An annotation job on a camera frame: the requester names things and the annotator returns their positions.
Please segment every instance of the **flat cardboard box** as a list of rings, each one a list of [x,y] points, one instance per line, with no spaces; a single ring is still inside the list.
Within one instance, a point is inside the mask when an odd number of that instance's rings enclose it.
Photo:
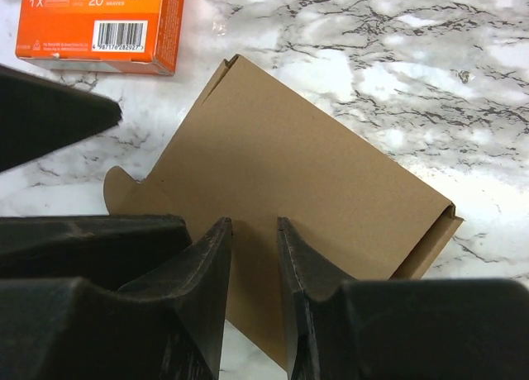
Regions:
[[[146,180],[111,169],[104,196],[111,214],[181,215],[193,239],[229,216],[226,318],[283,367],[278,216],[358,279],[420,278],[462,222],[450,200],[239,55]]]

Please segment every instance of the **cardboard box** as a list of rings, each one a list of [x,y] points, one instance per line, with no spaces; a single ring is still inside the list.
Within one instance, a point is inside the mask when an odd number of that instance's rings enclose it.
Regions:
[[[22,0],[17,57],[46,69],[174,74],[183,0]]]
[[[447,198],[247,59],[224,62],[150,175],[114,168],[112,214],[233,220],[226,317],[285,367],[276,219],[359,279],[419,278],[462,220]]]

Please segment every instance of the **marble surface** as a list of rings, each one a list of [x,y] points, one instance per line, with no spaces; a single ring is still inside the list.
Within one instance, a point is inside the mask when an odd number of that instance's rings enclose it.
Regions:
[[[119,128],[0,176],[0,215],[105,213],[119,164],[144,178],[223,58],[241,53],[452,199],[466,219],[427,277],[529,285],[529,0],[186,0],[172,78],[52,73],[119,101]],[[284,372],[226,324],[222,380]]]

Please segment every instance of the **cardboard flap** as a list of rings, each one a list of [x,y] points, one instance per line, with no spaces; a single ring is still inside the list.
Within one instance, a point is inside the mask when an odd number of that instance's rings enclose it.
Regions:
[[[194,239],[232,219],[226,318],[283,367],[278,216],[358,279],[403,264],[417,276],[460,224],[450,200],[241,56],[221,64],[147,179],[128,178],[107,176],[111,213],[178,214]]]

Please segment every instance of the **barcode number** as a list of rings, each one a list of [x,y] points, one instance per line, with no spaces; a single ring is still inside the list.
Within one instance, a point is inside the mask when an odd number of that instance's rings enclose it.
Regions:
[[[92,51],[144,52],[147,21],[95,21]]]

